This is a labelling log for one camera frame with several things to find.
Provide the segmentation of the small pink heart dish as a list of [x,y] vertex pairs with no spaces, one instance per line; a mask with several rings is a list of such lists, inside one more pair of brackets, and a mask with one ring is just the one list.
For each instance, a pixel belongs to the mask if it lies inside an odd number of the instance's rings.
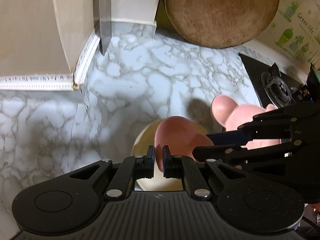
[[213,146],[213,142],[197,130],[197,124],[182,116],[163,120],[156,129],[154,146],[157,166],[163,172],[162,148],[169,146],[171,155],[192,157],[197,146]]

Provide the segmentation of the round wooden cutting board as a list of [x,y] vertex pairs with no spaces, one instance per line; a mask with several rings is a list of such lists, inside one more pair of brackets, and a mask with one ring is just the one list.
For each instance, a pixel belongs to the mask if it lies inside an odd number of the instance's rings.
[[173,28],[188,42],[215,49],[244,44],[272,22],[279,0],[163,0]]

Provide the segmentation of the black glass cooktop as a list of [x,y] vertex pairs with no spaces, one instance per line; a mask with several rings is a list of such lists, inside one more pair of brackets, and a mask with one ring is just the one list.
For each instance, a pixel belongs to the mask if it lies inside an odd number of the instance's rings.
[[263,107],[273,104],[281,108],[303,100],[302,84],[281,72],[275,63],[268,66],[244,54],[240,58]]

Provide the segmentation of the gas stove burner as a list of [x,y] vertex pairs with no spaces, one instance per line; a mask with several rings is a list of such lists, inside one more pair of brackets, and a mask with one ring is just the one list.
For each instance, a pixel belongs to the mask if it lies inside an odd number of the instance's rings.
[[292,89],[282,80],[276,63],[261,74],[261,83],[268,98],[277,108],[296,103],[292,97]]

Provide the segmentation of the music-note edge trim strip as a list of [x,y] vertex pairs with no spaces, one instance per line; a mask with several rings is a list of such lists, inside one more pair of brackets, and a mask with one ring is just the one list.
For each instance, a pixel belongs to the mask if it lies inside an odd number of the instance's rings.
[[18,75],[1,77],[1,90],[73,91],[85,83],[93,56],[100,43],[98,27],[90,34],[72,74]]

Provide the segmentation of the pink bear-shaped plate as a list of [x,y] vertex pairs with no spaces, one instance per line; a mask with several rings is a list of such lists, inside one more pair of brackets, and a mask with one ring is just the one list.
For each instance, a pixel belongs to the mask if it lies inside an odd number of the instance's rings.
[[234,131],[240,125],[253,121],[253,116],[276,110],[273,104],[266,108],[252,104],[239,105],[227,95],[218,95],[211,103],[211,113],[215,120],[226,129]]

